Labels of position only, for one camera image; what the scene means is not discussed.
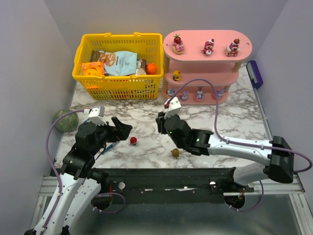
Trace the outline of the purple orange bunny toy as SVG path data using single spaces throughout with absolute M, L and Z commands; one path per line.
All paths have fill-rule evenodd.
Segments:
M 173 96 L 175 95 L 175 93 L 176 93 L 176 90 L 173 89 L 173 88 L 170 88 L 170 89 L 166 92 L 166 96 L 167 96 L 167 98 L 171 98 L 171 97 L 173 97 Z

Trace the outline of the small purple bunny toy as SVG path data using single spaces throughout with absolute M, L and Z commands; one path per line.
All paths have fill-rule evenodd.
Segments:
M 188 91 L 184 91 L 182 95 L 180 95 L 180 100 L 182 102 L 186 102 L 188 100 L 188 93 L 189 93 Z

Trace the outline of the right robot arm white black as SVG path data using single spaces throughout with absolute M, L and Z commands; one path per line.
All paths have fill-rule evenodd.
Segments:
M 280 136 L 272 140 L 249 141 L 223 137 L 217 133 L 192 129 L 178 115 L 166 117 L 160 112 L 156 118 L 158 132 L 167 134 L 177 148 L 192 155 L 223 155 L 252 161 L 251 164 L 231 170 L 230 178 L 240 186 L 263 179 L 290 184 L 293 182 L 294 154 Z

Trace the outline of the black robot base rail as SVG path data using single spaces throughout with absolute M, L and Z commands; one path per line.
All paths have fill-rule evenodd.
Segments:
M 95 168 L 109 175 L 109 185 L 89 205 L 98 210 L 109 203 L 122 204 L 228 204 L 240 209 L 245 204 L 246 192 L 253 189 L 233 182 L 233 168 L 186 169 L 118 169 Z

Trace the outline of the red cherry toy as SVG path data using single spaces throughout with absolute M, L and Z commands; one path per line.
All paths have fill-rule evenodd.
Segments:
M 136 137 L 131 137 L 130 138 L 130 145 L 131 146 L 136 146 L 137 145 L 137 138 Z

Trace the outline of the strawberry pink bear donut toy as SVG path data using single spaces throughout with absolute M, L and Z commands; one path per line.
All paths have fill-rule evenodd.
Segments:
M 185 51 L 185 47 L 184 47 L 184 44 L 183 44 L 183 41 L 181 39 L 181 37 L 176 34 L 174 36 L 174 39 L 173 39 L 173 42 L 172 42 L 172 51 L 175 53 L 175 54 L 183 54 L 184 51 Z

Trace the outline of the pink bear figure toy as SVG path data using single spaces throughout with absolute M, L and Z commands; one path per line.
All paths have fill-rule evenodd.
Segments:
M 214 49 L 214 43 L 215 43 L 215 40 L 214 39 L 210 39 L 208 41 L 205 42 L 205 45 L 204 45 L 204 48 L 203 50 L 201 51 L 202 54 L 206 55 L 206 56 L 209 56 L 213 53 Z

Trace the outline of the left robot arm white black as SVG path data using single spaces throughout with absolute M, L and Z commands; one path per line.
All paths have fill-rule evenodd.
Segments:
M 109 175 L 93 168 L 95 155 L 107 143 L 124 141 L 132 126 L 116 117 L 110 126 L 102 117 L 91 117 L 82 123 L 75 135 L 75 144 L 63 159 L 58 185 L 37 225 L 27 235 L 69 235 L 74 225 L 100 192 L 109 185 Z

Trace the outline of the olive brown round toy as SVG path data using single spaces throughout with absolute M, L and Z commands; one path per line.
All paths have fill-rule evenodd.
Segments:
M 172 155 L 174 158 L 179 157 L 179 150 L 178 150 L 177 148 L 171 150 L 171 155 Z

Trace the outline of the yellow duck toy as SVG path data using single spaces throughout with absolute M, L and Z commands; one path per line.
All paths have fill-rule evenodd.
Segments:
M 181 74 L 180 74 L 180 71 L 179 70 L 175 70 L 172 74 L 172 79 L 174 81 L 180 81 L 181 79 Z

